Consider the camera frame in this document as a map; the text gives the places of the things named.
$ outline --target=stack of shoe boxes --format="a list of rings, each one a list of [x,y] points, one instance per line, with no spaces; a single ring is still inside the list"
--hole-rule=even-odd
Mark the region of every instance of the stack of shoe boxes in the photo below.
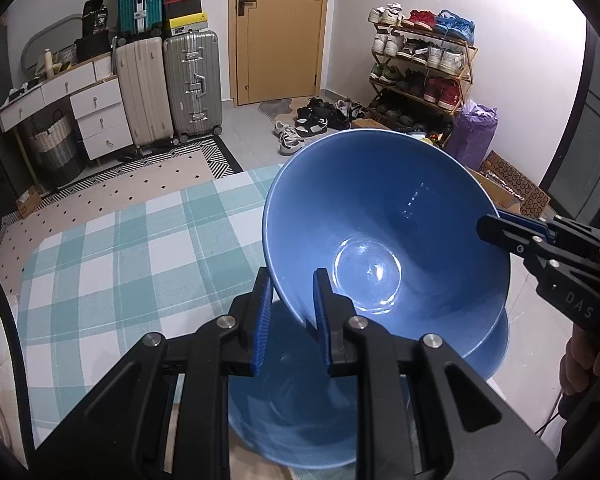
[[[166,29],[172,36],[207,28],[206,12],[200,0],[162,0]]]

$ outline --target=checkered tablecloth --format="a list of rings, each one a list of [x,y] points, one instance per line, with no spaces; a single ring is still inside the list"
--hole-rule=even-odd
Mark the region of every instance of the checkered tablecloth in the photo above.
[[[192,186],[46,238],[18,332],[36,445],[146,332],[195,332],[248,292],[279,166]]]

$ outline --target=green sneaker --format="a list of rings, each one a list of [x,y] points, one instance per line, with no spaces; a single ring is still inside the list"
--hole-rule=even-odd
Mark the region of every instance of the green sneaker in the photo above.
[[[371,69],[371,74],[369,74],[369,77],[374,81],[378,81],[378,79],[380,79],[380,76],[382,75],[382,72],[384,72],[385,67],[386,65],[384,63],[375,63],[374,67]]]
[[[382,75],[379,78],[381,83],[385,85],[395,85],[398,81],[403,79],[402,74],[398,70],[397,66],[391,65],[385,67]]]

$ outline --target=purple bag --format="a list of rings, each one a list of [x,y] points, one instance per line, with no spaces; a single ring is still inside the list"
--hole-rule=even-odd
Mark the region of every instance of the purple bag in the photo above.
[[[456,119],[445,151],[460,164],[478,171],[498,127],[498,109],[469,99]]]

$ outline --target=metal screw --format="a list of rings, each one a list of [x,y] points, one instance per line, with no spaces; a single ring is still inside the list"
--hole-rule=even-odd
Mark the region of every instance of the metal screw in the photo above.
[[[427,334],[422,338],[422,342],[429,348],[440,348],[442,346],[442,338],[438,334]]]
[[[142,336],[142,344],[145,346],[158,346],[162,336],[157,332],[149,332]]]
[[[368,324],[369,324],[369,322],[366,319],[366,317],[353,316],[353,317],[349,318],[349,326],[352,328],[357,328],[359,330],[362,330],[363,328],[366,328],[366,326]]]
[[[235,326],[235,317],[234,316],[220,316],[216,321],[216,324],[220,328],[232,328]]]

